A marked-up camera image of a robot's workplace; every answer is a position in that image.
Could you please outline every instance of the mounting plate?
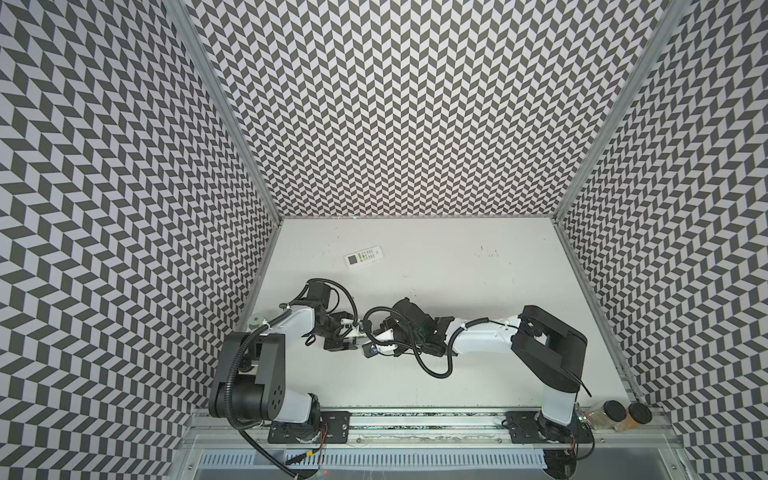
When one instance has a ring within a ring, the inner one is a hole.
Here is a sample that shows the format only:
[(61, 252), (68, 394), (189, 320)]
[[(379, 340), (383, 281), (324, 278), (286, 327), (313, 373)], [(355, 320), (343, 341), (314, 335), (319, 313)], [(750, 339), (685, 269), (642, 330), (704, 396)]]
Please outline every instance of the mounting plate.
[[(292, 435), (290, 423), (272, 422), (270, 426), (270, 435), (267, 437), (269, 443), (299, 443), (305, 444), (308, 442), (302, 442), (295, 435)], [(349, 436), (349, 412), (345, 410), (333, 410), (331, 412), (320, 412), (320, 432), (326, 431), (326, 443), (346, 443), (346, 439)], [(319, 435), (316, 437), (315, 442), (319, 443)]]
[[(506, 412), (504, 414), (504, 427), (509, 431), (512, 443), (541, 443), (541, 436), (538, 434), (538, 423), (534, 420), (537, 410), (524, 412)], [(578, 443), (592, 443), (593, 435), (586, 423), (579, 422), (576, 412), (571, 417), (571, 424), (564, 429), (568, 433), (562, 432), (562, 435), (556, 443), (570, 445), (573, 442), (571, 433), (577, 439)]]

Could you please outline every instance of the black bracket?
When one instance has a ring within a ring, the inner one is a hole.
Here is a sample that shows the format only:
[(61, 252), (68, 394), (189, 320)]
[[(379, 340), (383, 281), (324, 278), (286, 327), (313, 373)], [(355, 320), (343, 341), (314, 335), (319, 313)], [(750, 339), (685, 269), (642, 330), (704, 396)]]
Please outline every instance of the black bracket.
[[(512, 352), (546, 386), (576, 393), (581, 388), (581, 370), (587, 337), (536, 305), (526, 305), (520, 326), (512, 337)], [(545, 343), (536, 337), (546, 335)]]
[(320, 443), (320, 435), (325, 433), (326, 443), (346, 443), (349, 437), (349, 412), (344, 410), (321, 412), (319, 434), (312, 442), (306, 440), (302, 442), (293, 430), (295, 425), (295, 423), (272, 422), (270, 435), (266, 440), (269, 443)]
[[(523, 412), (506, 412), (505, 420), (502, 424), (508, 431), (512, 443), (542, 443), (547, 442), (539, 434), (539, 424), (536, 421), (538, 410), (528, 410)], [(570, 425), (563, 426), (560, 429), (559, 436), (554, 443), (570, 445), (574, 439), (578, 443), (592, 443), (592, 430), (586, 423), (580, 422), (576, 412), (571, 417)]]

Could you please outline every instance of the chevron patterned wall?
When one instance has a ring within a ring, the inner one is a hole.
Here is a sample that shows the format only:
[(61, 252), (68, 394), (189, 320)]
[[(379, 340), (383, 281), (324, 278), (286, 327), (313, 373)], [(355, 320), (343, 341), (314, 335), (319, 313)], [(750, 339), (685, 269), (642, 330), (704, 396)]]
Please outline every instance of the chevron patterned wall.
[(0, 2), (0, 478), (159, 478), (270, 234), (255, 195), (159, 0)]
[(667, 0), (187, 0), (285, 215), (549, 214)]
[(768, 8), (695, 1), (566, 219), (704, 478), (768, 478)]

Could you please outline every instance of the metal grille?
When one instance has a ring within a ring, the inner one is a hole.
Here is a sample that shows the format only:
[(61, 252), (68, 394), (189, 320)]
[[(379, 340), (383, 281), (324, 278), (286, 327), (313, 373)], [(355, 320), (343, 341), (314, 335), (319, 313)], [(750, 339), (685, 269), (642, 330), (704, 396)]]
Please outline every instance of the metal grille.
[[(286, 450), (292, 458), (306, 450)], [(366, 449), (330, 450), (313, 455), (291, 468), (323, 467), (337, 470), (455, 470), (471, 468), (546, 468), (540, 449)], [(200, 468), (273, 468), (260, 455), (247, 449), (204, 453)]]

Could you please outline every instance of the wire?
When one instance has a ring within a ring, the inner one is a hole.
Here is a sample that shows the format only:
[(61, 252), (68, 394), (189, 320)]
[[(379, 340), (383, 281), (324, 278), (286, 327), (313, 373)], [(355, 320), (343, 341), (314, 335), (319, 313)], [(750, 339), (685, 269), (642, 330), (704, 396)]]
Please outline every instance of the wire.
[[(322, 455), (323, 446), (326, 444), (326, 437), (328, 436), (328, 424), (326, 423), (326, 431), (323, 433), (323, 437), (320, 439), (320, 448), (317, 450), (317, 455)], [(320, 462), (323, 460), (322, 456), (317, 457), (317, 467), (320, 467)]]
[[(579, 436), (579, 432), (581, 432), (581, 427), (577, 427), (577, 428), (576, 428), (576, 436)], [(591, 448), (591, 449), (589, 449), (589, 452), (588, 452), (586, 455), (584, 455), (583, 457), (579, 457), (579, 456), (578, 456), (578, 440), (577, 440), (577, 442), (576, 442), (576, 461), (577, 461), (577, 462), (578, 462), (579, 460), (584, 460), (584, 459), (585, 459), (585, 458), (587, 458), (589, 455), (592, 455), (592, 452), (594, 452), (594, 435), (592, 435), (592, 448)]]
[(349, 334), (352, 332), (352, 329), (353, 329), (354, 327), (353, 327), (353, 326), (349, 326), (349, 327), (347, 327), (346, 331), (340, 335), (340, 334), (339, 334), (339, 332), (341, 332), (341, 330), (342, 330), (343, 328), (344, 328), (344, 325), (341, 325), (339, 328), (337, 328), (336, 330), (334, 330), (334, 331), (333, 331), (333, 335), (331, 336), (331, 339), (332, 339), (332, 340), (334, 340), (334, 341), (339, 341), (339, 340), (343, 340), (343, 339), (345, 339), (345, 338), (346, 338), (346, 336), (347, 336), (347, 335), (349, 335)]
[(514, 325), (507, 325), (506, 323), (496, 322), (495, 320), (489, 320), (488, 323), (495, 323), (496, 325), (508, 326), (508, 327), (513, 328), (515, 330), (520, 330), (518, 327), (516, 327)]
[[(299, 292), (299, 294), (298, 294), (298, 295), (296, 295), (296, 298), (294, 298), (293, 300), (291, 300), (291, 303), (293, 303), (293, 302), (297, 301), (297, 300), (298, 300), (298, 299), (300, 299), (302, 296), (304, 296), (304, 293), (306, 293), (306, 291), (307, 291), (307, 290), (310, 288), (310, 282), (321, 282), (321, 283), (326, 283), (326, 284), (328, 284), (328, 285), (332, 285), (332, 286), (335, 286), (335, 287), (337, 287), (339, 290), (341, 290), (342, 292), (344, 292), (344, 296), (346, 296), (346, 299), (347, 299), (347, 300), (349, 300), (349, 305), (352, 307), (352, 316), (353, 316), (353, 323), (352, 323), (352, 324), (353, 324), (353, 325), (357, 325), (357, 305), (355, 304), (355, 300), (352, 298), (352, 294), (351, 294), (351, 293), (349, 293), (349, 290), (347, 290), (346, 288), (344, 288), (344, 285), (342, 285), (341, 283), (335, 282), (335, 281), (333, 281), (333, 280), (328, 280), (327, 278), (310, 278), (310, 279), (309, 279), (309, 280), (307, 280), (307, 281), (306, 281), (306, 283), (304, 284), (304, 288), (302, 288), (302, 289), (301, 289), (301, 292)], [(337, 303), (337, 304), (336, 304), (336, 306), (334, 306), (334, 307), (333, 307), (333, 309), (335, 310), (335, 309), (336, 309), (336, 307), (338, 307), (338, 306), (339, 306), (339, 304)]]
[(584, 384), (584, 382), (582, 382), (582, 381), (581, 381), (581, 379), (580, 379), (580, 378), (578, 378), (576, 375), (574, 375), (574, 373), (573, 373), (571, 370), (569, 370), (569, 369), (567, 369), (567, 368), (565, 368), (565, 367), (562, 367), (562, 369), (563, 369), (563, 370), (565, 370), (566, 372), (568, 372), (568, 373), (569, 373), (569, 374), (570, 374), (572, 377), (574, 377), (574, 379), (575, 379), (577, 382), (579, 382), (579, 385), (581, 385), (581, 386), (583, 386), (583, 387), (584, 387), (584, 391), (587, 393), (587, 395), (589, 395), (589, 396), (590, 396), (590, 398), (592, 397), (592, 394), (589, 392), (589, 389), (588, 389), (588, 388), (587, 388), (587, 386)]
[(224, 384), (224, 396), (223, 396), (224, 416), (227, 417), (227, 421), (230, 423), (230, 425), (234, 429), (239, 431), (240, 436), (242, 436), (245, 439), (245, 441), (248, 442), (250, 446), (254, 447), (256, 451), (259, 452), (264, 458), (269, 460), (272, 465), (275, 465), (277, 468), (280, 469), (281, 472), (285, 473), (286, 475), (290, 475), (291, 477), (304, 480), (305, 478), (309, 478), (312, 475), (315, 475), (316, 470), (312, 470), (311, 475), (306, 475), (305, 472), (294, 472), (290, 468), (283, 465), (279, 460), (274, 458), (267, 450), (265, 450), (255, 440), (253, 440), (250, 437), (250, 435), (248, 435), (245, 432), (246, 429), (259, 425), (260, 422), (248, 422), (248, 423), (241, 422), (235, 415), (234, 407), (232, 405), (234, 380), (235, 380), (235, 377), (237, 376), (238, 367), (240, 366), (240, 362), (243, 359), (243, 355), (245, 355), (245, 352), (250, 348), (251, 343), (253, 343), (253, 341), (259, 335), (267, 331), (270, 328), (270, 326), (278, 323), (280, 320), (282, 320), (285, 316), (288, 316), (289, 314), (290, 314), (290, 310), (287, 310), (286, 312), (283, 312), (281, 315), (279, 315), (277, 318), (273, 319), (269, 323), (263, 324), (262, 326), (256, 328), (253, 332), (249, 333), (248, 336), (240, 344), (240, 348), (237, 350), (234, 358), (232, 359), (230, 370), (229, 372), (227, 372), (227, 381)]
[(331, 287), (331, 291), (332, 291), (332, 292), (336, 292), (336, 305), (334, 305), (334, 306), (333, 306), (333, 308), (332, 308), (331, 310), (328, 310), (328, 311), (326, 312), (326, 313), (328, 313), (328, 314), (331, 314), (331, 313), (333, 313), (333, 311), (334, 311), (334, 310), (336, 310), (337, 308), (339, 308), (339, 302), (341, 301), (341, 296), (339, 295), (339, 291), (338, 291), (338, 290), (336, 290), (336, 289), (335, 289), (335, 288), (333, 288), (333, 287)]
[(246, 442), (248, 442), (248, 445), (254, 447), (257, 452), (259, 452), (264, 458), (270, 461), (272, 465), (275, 465), (281, 472), (285, 473), (288, 476), (291, 476), (293, 478), (298, 478), (299, 480), (305, 480), (306, 478), (309, 478), (317, 473), (317, 470), (310, 470), (310, 474), (307, 475), (307, 472), (296, 472), (294, 470), (291, 470), (290, 468), (286, 467), (277, 458), (274, 458), (267, 450), (264, 449), (261, 445), (259, 445), (256, 440), (252, 439), (250, 435), (248, 435), (245, 430), (240, 430), (240, 436), (245, 439)]
[(471, 322), (467, 322), (463, 326), (463, 328), (457, 329), (453, 333), (453, 335), (451, 335), (451, 339), (448, 341), (448, 348), (446, 351), (446, 355), (448, 357), (448, 368), (443, 373), (437, 373), (430, 370), (429, 367), (425, 365), (424, 361), (422, 360), (421, 353), (419, 351), (419, 348), (416, 346), (416, 342), (415, 342), (415, 332), (413, 330), (413, 322), (411, 321), (410, 318), (398, 312), (397, 310), (391, 309), (387, 306), (374, 306), (372, 309), (368, 310), (365, 316), (363, 316), (362, 318), (362, 330), (363, 332), (365, 332), (368, 339), (379, 346), (391, 346), (391, 345), (397, 345), (397, 344), (402, 345), (400, 342), (396, 342), (394, 340), (382, 341), (373, 336), (373, 334), (371, 333), (371, 322), (370, 320), (368, 320), (368, 318), (373, 313), (376, 313), (376, 312), (387, 312), (392, 316), (398, 317), (402, 321), (401, 325), (405, 326), (407, 329), (406, 334), (408, 335), (408, 338), (410, 340), (410, 343), (411, 343), (410, 347), (414, 352), (414, 356), (416, 357), (416, 362), (419, 363), (419, 366), (422, 367), (422, 370), (424, 370), (428, 375), (435, 377), (436, 379), (447, 379), (453, 373), (453, 355), (452, 355), (453, 343), (454, 341), (456, 341), (456, 338), (458, 337), (458, 335), (470, 327), (473, 327), (480, 323), (488, 322), (487, 318), (472, 320)]

